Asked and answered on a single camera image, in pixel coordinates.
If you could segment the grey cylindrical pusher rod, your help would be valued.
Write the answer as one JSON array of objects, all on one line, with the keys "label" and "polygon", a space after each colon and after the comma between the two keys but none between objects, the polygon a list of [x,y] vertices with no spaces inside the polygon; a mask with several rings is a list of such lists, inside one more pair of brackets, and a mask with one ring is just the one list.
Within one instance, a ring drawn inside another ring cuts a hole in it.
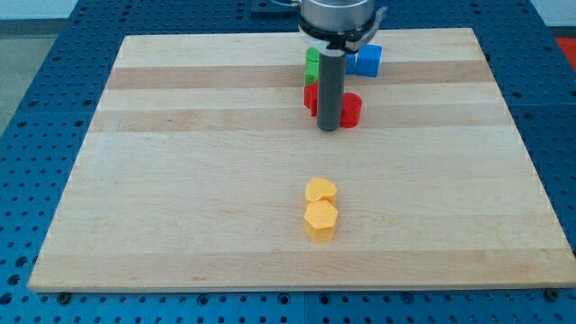
[{"label": "grey cylindrical pusher rod", "polygon": [[326,50],[319,54],[319,88],[317,126],[322,131],[335,131],[341,121],[347,54]]}]

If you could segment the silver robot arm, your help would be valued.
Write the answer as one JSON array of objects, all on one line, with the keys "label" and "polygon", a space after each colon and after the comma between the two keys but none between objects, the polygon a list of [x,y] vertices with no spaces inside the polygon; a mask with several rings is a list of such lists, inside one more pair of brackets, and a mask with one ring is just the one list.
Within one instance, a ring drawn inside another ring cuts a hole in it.
[{"label": "silver robot arm", "polygon": [[317,126],[335,131],[341,123],[347,56],[367,45],[388,8],[374,0],[301,0],[299,30],[319,51]]}]

